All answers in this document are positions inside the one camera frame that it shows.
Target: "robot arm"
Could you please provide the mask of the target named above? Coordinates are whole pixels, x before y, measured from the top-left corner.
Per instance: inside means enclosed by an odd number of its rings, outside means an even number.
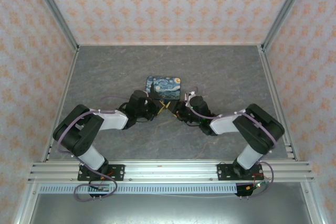
[[[93,170],[107,174],[108,161],[92,146],[97,133],[102,130],[126,130],[135,125],[138,118],[153,120],[163,109],[159,101],[149,98],[144,91],[135,90],[129,102],[108,113],[92,113],[80,119],[61,140],[61,145]],[[93,111],[80,104],[54,130],[53,138],[59,141],[63,132],[80,115]]]
[[[229,116],[213,114],[201,96],[186,93],[184,101],[169,104],[168,109],[185,123],[198,123],[206,135],[240,132],[247,146],[234,160],[233,169],[239,178],[250,175],[252,167],[267,154],[285,133],[284,127],[256,104]]]

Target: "enclosure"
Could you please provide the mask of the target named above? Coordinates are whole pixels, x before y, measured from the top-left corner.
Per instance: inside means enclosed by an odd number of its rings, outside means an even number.
[[[333,223],[335,1],[1,0],[1,222]],[[150,76],[179,78],[181,100],[197,87],[216,115],[255,103],[277,119],[285,133],[261,170],[272,187],[239,200],[218,165],[244,137],[163,109],[97,134],[123,178],[109,198],[75,201],[79,162],[54,129],[78,104],[119,108]]]

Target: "aluminum frame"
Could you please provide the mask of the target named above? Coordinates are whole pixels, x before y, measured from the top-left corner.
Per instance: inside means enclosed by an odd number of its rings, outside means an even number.
[[[43,150],[42,158],[40,160],[41,162],[45,162],[48,159],[48,156],[49,156],[49,153],[50,153],[50,150],[51,150],[51,146],[52,146],[52,143],[54,141],[53,131],[57,127],[59,119],[61,117],[62,108],[63,108],[64,102],[65,102],[65,98],[67,96],[67,92],[68,92],[68,88],[69,88],[69,85],[70,85],[72,73],[74,72],[74,68],[75,68],[75,65],[76,65],[76,60],[77,60],[77,57],[78,57],[78,53],[79,53],[79,49],[76,49],[75,53],[73,55],[73,58],[72,58],[72,63],[71,63],[71,67],[70,67],[70,70],[69,70],[69,73],[68,73],[67,80],[64,84],[63,94],[62,94],[61,100],[59,101],[59,104],[57,106],[57,113],[56,113],[56,116],[55,116],[55,119],[54,119],[54,124],[53,124],[52,129],[50,129],[49,139],[48,139],[48,141],[46,143],[46,146]]]
[[[63,18],[62,13],[60,12],[55,0],[45,0],[46,4],[48,5],[51,13],[53,14],[55,20],[57,21],[60,29],[62,30],[65,38],[69,42],[70,46],[76,50],[78,48],[78,44],[75,40],[74,35],[72,34],[67,22]]]
[[[278,94],[277,88],[275,86],[275,82],[274,82],[274,79],[273,79],[271,68],[270,68],[268,60],[267,60],[266,53],[263,51],[261,45],[258,46],[258,51],[259,51],[262,67],[264,68],[268,88],[269,88],[269,91],[270,91],[270,94],[271,94],[271,97],[272,97],[272,100],[273,100],[273,104],[274,104],[274,108],[275,108],[275,111],[276,111],[277,119],[279,120],[279,122],[285,128],[285,134],[283,136],[284,142],[285,142],[285,144],[290,145],[290,147],[292,148],[294,159],[299,160],[299,155],[298,155],[299,151],[297,150],[296,145],[293,141],[291,130],[290,130],[290,127],[288,126],[288,123],[287,123],[288,122],[287,117],[286,117],[285,113],[283,112],[281,102],[280,102],[280,98],[279,98],[279,94]]]
[[[182,160],[182,161],[110,161],[125,164],[124,181],[119,184],[228,184],[246,181],[218,181],[217,164],[222,160]],[[297,182],[301,184],[304,198],[313,224],[327,224],[327,217],[318,198],[317,186],[309,162],[293,159],[267,161],[274,169],[275,183]],[[29,175],[25,200],[17,214],[15,224],[29,223],[35,208],[40,185],[78,184],[78,161],[48,161],[34,163]],[[263,166],[264,174],[271,176],[268,166]]]
[[[272,41],[274,40],[276,34],[280,30],[280,27],[282,23],[285,21],[288,13],[290,12],[292,6],[294,5],[296,0],[285,0],[282,8],[280,9],[280,12],[278,16],[276,17],[274,23],[272,24],[265,41],[263,43],[263,50],[267,51],[269,46],[271,45]]]
[[[218,183],[217,164],[233,161],[223,160],[178,160],[178,161],[109,161],[124,164],[124,181],[119,183]],[[275,183],[314,181],[309,162],[292,159],[267,160],[275,173]],[[28,177],[29,183],[78,183],[78,161],[48,161],[34,163]],[[263,165],[264,174],[271,177],[268,166]],[[241,183],[246,180],[228,180],[220,183]]]

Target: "black mounting plate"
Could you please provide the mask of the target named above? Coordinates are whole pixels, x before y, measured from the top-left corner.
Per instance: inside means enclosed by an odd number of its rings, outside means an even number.
[[[125,165],[110,165],[108,166],[108,173],[113,171],[111,178],[114,178],[116,181],[123,181],[125,175]],[[83,165],[79,165],[78,172],[78,181],[98,181],[100,176],[93,173]]]
[[[233,171],[232,164],[220,163],[217,165],[217,176],[218,180],[254,180],[253,174],[256,175],[256,180],[263,180],[264,176],[259,174],[264,174],[263,167],[261,165],[255,164],[249,170],[249,173],[245,176],[239,178],[238,175]]]

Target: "orange floral pattern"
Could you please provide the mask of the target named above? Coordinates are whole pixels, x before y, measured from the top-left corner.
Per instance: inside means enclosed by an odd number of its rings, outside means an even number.
[[[56,0],[81,45],[261,43],[284,1]]]
[[[43,0],[1,0],[0,223],[13,223],[73,56]]]
[[[300,158],[320,175],[330,220],[336,220],[335,3],[297,0],[268,51]]]

